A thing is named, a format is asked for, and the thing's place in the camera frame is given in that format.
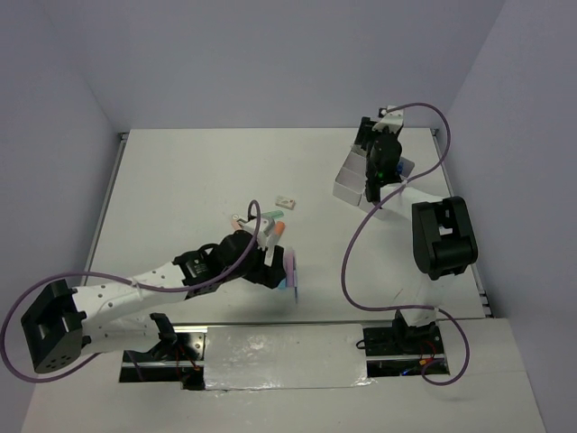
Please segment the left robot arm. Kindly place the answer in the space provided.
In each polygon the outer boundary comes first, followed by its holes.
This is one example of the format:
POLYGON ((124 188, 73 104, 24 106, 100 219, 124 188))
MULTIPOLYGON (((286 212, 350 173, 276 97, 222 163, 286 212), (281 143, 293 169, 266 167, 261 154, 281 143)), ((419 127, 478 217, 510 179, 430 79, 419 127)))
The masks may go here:
POLYGON ((21 318, 33 370, 55 373, 81 356, 116 350, 167 359, 177 336, 160 306, 211 294, 236 279, 275 289, 286 278, 285 256, 283 247, 261 246, 238 230, 130 279, 105 277, 80 287, 57 279, 21 318))

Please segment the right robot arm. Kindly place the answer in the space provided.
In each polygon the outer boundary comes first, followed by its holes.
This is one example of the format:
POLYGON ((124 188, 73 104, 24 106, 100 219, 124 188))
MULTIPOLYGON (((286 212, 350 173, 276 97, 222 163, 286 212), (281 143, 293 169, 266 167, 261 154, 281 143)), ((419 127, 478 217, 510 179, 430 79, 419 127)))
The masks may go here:
POLYGON ((401 121, 365 116, 353 144, 365 157, 366 201, 411 223, 412 254, 422 278, 408 292, 405 307, 396 311, 391 334, 400 352, 412 353, 435 336, 436 309, 450 286, 449 277, 464 273, 479 251, 463 198, 440 198, 409 187, 400 168, 402 127, 401 121))

